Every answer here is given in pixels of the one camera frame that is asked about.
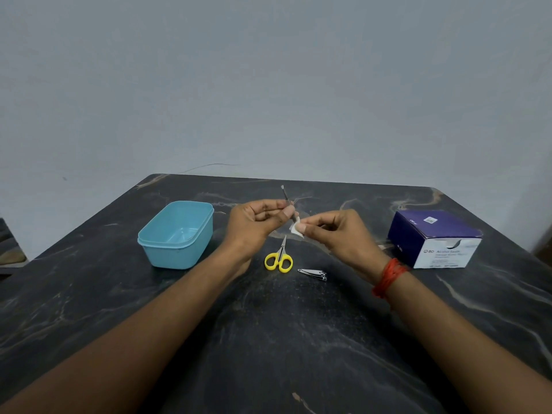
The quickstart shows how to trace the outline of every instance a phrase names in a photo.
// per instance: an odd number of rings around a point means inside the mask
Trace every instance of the cardboard box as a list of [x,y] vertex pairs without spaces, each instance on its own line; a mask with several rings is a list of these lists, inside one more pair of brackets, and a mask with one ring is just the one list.
[[388,237],[413,269],[466,267],[482,233],[441,210],[397,211]]

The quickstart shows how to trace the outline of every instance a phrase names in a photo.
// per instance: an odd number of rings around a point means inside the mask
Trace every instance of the hand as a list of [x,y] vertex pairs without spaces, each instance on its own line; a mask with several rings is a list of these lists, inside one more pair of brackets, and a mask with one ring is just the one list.
[[297,230],[324,244],[343,263],[377,284],[389,257],[377,246],[353,209],[331,211],[301,219]]
[[247,269],[248,261],[260,250],[267,236],[295,212],[293,206],[286,205],[284,199],[266,199],[234,206],[221,248],[231,248],[238,255],[242,268]]

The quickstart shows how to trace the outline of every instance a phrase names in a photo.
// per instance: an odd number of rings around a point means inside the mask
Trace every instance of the marble tabletop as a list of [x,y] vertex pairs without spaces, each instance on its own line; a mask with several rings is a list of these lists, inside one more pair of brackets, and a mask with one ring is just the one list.
[[[466,269],[416,270],[452,308],[552,379],[552,272],[458,203],[430,187],[154,174],[0,283],[0,401],[113,328],[185,271],[153,268],[138,231],[175,200],[215,208],[208,255],[236,203],[279,198],[300,216],[354,208],[386,244],[398,209],[445,209],[484,239]],[[142,406],[143,412],[419,413],[466,407],[434,362],[370,285],[309,239],[288,236],[294,269],[263,258],[220,296]]]

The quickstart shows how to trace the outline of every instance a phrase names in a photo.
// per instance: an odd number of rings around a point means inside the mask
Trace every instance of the forearm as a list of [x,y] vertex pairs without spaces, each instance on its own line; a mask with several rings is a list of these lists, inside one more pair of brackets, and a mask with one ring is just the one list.
[[552,384],[473,327],[412,274],[399,277],[386,296],[473,412],[549,412]]
[[217,250],[147,306],[66,359],[0,412],[135,410],[241,262]]

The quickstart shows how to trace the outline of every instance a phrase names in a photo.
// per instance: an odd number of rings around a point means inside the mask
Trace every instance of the white wall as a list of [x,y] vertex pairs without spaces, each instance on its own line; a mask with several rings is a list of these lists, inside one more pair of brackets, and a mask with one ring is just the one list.
[[552,0],[0,0],[0,208],[33,258],[150,173],[430,185],[552,223]]

